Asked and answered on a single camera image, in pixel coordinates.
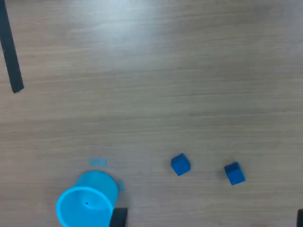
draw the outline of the cup rim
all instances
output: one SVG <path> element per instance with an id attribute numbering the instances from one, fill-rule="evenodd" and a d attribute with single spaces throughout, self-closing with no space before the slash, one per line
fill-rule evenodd
<path id="1" fill-rule="evenodd" d="M 65 221 L 64 221 L 64 219 L 63 219 L 63 217 L 62 217 L 62 215 L 61 215 L 61 203 L 62 203 L 63 199 L 64 199 L 68 194 L 70 194 L 70 193 L 72 193 L 72 192 L 76 192 L 76 191 L 89 191 L 89 192 L 93 192 L 93 193 L 99 195 L 99 196 L 102 197 L 102 199 L 107 203 L 108 208 L 110 209 L 110 212 L 111 212 L 111 213 L 113 212 L 113 209 L 114 209 L 114 208 L 113 208 L 112 204 L 110 203 L 109 199 L 108 199 L 102 192 L 100 192 L 100 191 L 98 191 L 97 189 L 94 189 L 94 188 L 92 188 L 92 187 L 87 187 L 87 186 L 74 186 L 74 187 L 71 187 L 71 188 L 67 189 L 65 192 L 63 192 L 63 193 L 60 195 L 60 197 L 59 197 L 59 199 L 58 199 L 58 201 L 57 201 L 57 205 L 56 205 L 57 217 L 58 217 L 58 219 L 60 220 L 61 224 L 62 224 L 64 227 L 69 227 L 69 226 L 65 223 Z"/>

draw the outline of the black object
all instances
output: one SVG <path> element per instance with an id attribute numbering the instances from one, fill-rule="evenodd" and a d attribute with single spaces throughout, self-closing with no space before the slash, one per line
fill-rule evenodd
<path id="1" fill-rule="evenodd" d="M 24 85 L 4 0 L 0 0 L 0 41 L 9 73 L 11 89 L 14 93 L 17 93 L 24 88 Z"/>
<path id="2" fill-rule="evenodd" d="M 298 210 L 297 227 L 303 227 L 303 209 Z"/>
<path id="3" fill-rule="evenodd" d="M 127 208 L 115 208 L 109 227 L 126 227 Z"/>

